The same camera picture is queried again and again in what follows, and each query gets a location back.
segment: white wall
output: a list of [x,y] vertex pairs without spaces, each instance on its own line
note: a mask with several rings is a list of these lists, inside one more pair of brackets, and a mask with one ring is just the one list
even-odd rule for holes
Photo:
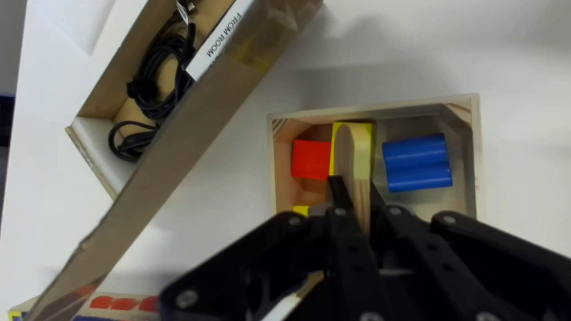
[[26,0],[0,0],[0,95],[15,93]]

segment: cardboard flap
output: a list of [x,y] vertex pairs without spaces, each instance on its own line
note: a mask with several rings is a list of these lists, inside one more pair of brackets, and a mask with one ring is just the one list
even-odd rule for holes
[[[156,20],[167,17],[171,4],[171,0],[149,0],[126,36],[126,45],[140,40],[137,49],[144,51],[142,42],[151,38],[146,35],[158,29]],[[185,93],[105,218],[39,297],[28,315],[30,321],[74,316],[319,4],[319,0],[255,0],[247,8],[235,35],[205,76]],[[128,49],[121,49],[112,60],[89,97],[92,108],[99,109],[96,101],[110,93],[103,83],[115,85],[128,77],[126,70],[117,72],[121,65],[131,65],[131,68],[139,65],[126,56]]]

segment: black cable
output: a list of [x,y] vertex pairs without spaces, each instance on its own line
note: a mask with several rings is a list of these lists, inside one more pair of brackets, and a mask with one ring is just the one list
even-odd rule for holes
[[[185,67],[196,54],[192,49],[196,27],[194,24],[185,24],[185,36],[180,36],[176,31],[176,26],[180,24],[181,20],[178,13],[174,13],[164,24],[146,51],[142,65],[139,67],[139,74],[131,83],[126,85],[126,95],[135,101],[140,113],[153,120],[155,126],[151,127],[139,122],[121,122],[110,129],[106,138],[108,149],[123,161],[137,163],[140,159],[144,149],[153,142],[162,122],[172,113],[181,95],[194,85],[194,81],[187,76]],[[165,99],[160,99],[156,76],[164,61],[169,58],[174,58],[178,63],[174,72],[174,88]],[[117,145],[115,136],[123,127],[140,127],[148,133],[130,134]]]

